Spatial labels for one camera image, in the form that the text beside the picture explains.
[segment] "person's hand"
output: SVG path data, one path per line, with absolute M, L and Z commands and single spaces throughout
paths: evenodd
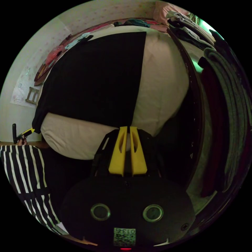
M 23 143 L 22 139 L 20 139 L 16 145 L 17 146 L 27 145 L 26 138 L 24 139 L 24 143 Z

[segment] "sticker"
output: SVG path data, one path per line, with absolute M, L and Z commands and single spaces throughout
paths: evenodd
M 135 246 L 136 229 L 135 228 L 114 228 L 114 246 L 127 247 Z

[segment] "striped fabric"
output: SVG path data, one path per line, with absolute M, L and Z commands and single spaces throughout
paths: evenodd
M 30 214 L 52 232 L 67 234 L 56 226 L 60 221 L 52 208 L 41 151 L 30 145 L 1 146 L 0 158 L 11 186 Z

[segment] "beige pillowcase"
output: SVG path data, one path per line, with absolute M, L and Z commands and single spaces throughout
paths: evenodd
M 153 19 L 159 23 L 168 25 L 166 15 L 168 11 L 176 11 L 183 15 L 187 15 L 189 11 L 182 9 L 174 4 L 163 2 L 163 1 L 156 1 L 155 9 L 153 12 Z

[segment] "bed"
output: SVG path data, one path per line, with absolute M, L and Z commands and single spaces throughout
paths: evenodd
M 138 31 L 146 31 L 147 36 L 132 126 L 155 136 L 179 110 L 189 87 L 186 66 L 173 40 L 157 30 L 134 26 L 96 31 L 92 33 L 92 39 Z M 113 129 L 115 128 L 107 125 L 52 113 L 46 115 L 41 125 L 41 133 L 46 142 L 58 153 L 75 159 L 93 159 L 104 136 Z

